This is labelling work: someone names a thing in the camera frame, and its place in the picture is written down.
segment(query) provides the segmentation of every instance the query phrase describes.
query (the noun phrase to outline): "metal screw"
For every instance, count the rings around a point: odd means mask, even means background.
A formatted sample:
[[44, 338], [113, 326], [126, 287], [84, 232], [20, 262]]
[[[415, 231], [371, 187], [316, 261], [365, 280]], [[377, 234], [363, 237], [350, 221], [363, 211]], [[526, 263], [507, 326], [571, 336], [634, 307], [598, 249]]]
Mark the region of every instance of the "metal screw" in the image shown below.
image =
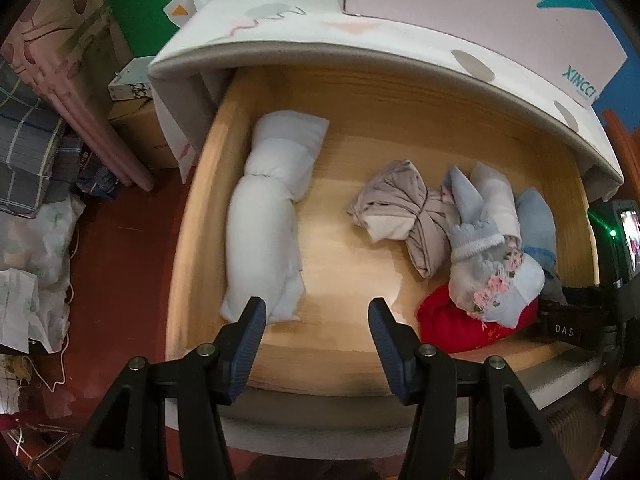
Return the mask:
[[198, 355], [201, 355], [202, 357], [209, 357], [210, 355], [213, 355], [215, 351], [216, 347], [211, 343], [202, 343], [196, 350], [196, 352], [198, 352]]
[[438, 352], [438, 349], [430, 344], [424, 344], [424, 345], [420, 345], [418, 346], [418, 353], [422, 356], [422, 357], [433, 357], [434, 355], [436, 355]]
[[496, 370], [502, 370], [507, 365], [507, 363], [504, 362], [504, 359], [499, 355], [492, 355], [491, 357], [489, 357], [489, 365]]
[[145, 358], [143, 357], [134, 357], [129, 360], [129, 370], [133, 370], [137, 372], [138, 370], [142, 370], [145, 367]]

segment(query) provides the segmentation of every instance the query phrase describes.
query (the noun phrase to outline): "finger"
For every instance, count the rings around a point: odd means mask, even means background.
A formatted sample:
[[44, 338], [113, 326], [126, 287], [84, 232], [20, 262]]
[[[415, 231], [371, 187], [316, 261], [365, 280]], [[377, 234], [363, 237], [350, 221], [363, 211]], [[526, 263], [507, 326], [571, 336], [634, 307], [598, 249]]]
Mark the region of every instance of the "finger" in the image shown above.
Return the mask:
[[625, 368], [613, 381], [613, 390], [617, 394], [637, 399], [640, 397], [640, 367]]
[[605, 400], [602, 404], [602, 408], [600, 409], [600, 415], [607, 416], [611, 411], [611, 407], [613, 406], [613, 400], [615, 398], [615, 394], [612, 391], [607, 392], [605, 396]]
[[589, 391], [595, 392], [596, 390], [604, 389], [606, 387], [606, 383], [607, 377], [604, 374], [597, 372], [596, 374], [592, 375], [591, 379], [589, 380]]

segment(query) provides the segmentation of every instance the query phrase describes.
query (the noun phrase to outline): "open drawer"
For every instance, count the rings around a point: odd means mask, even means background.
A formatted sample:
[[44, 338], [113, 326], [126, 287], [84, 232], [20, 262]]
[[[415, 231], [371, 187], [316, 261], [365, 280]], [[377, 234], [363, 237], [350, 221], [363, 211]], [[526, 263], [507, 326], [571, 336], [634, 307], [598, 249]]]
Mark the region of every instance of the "open drawer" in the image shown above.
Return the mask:
[[[397, 319], [446, 282], [413, 268], [404, 243], [371, 244], [351, 224], [347, 204], [388, 163], [410, 159], [427, 186], [452, 164], [468, 173], [477, 160], [503, 172], [515, 193], [535, 186], [556, 220], [558, 269], [571, 286], [597, 282], [593, 234], [580, 174], [567, 146], [502, 110], [490, 95], [465, 93], [436, 78], [340, 67], [261, 66], [238, 70], [207, 137], [182, 219], [174, 261], [166, 357], [211, 341], [223, 323], [225, 221], [242, 176], [252, 129], [263, 114], [291, 109], [330, 120], [311, 186], [296, 205], [306, 293], [300, 321], [270, 325], [250, 385], [329, 396], [388, 393], [367, 325], [367, 306], [386, 299]], [[564, 351], [514, 336], [458, 356], [503, 355], [516, 370]]]

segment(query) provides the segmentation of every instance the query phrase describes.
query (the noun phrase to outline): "white box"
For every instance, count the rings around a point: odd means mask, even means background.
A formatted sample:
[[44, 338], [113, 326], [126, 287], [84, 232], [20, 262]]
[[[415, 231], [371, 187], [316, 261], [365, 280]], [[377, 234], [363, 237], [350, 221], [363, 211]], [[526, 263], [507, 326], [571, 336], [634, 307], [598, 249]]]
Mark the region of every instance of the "white box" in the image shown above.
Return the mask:
[[626, 60], [588, 0], [340, 0], [344, 12], [438, 30], [498, 52], [591, 105]]
[[135, 57], [116, 74], [107, 85], [112, 101], [152, 98], [148, 67], [154, 57]]

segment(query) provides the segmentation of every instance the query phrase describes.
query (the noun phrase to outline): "beige folded cloth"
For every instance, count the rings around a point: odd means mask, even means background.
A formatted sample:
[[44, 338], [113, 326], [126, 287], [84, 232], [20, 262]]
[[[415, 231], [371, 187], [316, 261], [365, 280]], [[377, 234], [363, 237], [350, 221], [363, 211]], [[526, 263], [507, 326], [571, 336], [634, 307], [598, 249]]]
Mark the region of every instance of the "beige folded cloth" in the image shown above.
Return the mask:
[[449, 221], [458, 210], [448, 189], [428, 189], [409, 160], [396, 160], [372, 178], [347, 209], [353, 223], [377, 242], [405, 240], [409, 256], [423, 277], [449, 259]]

